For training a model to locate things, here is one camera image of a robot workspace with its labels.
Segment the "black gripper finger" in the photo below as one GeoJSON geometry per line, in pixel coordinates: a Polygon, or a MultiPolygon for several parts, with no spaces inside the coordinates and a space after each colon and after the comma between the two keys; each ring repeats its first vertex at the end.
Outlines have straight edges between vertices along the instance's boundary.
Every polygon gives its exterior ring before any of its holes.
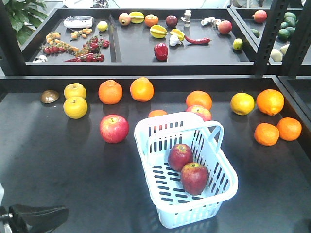
{"type": "Polygon", "coordinates": [[[69,210],[65,206],[15,204],[9,207],[9,215],[13,233],[50,233],[67,221],[69,210]]]}

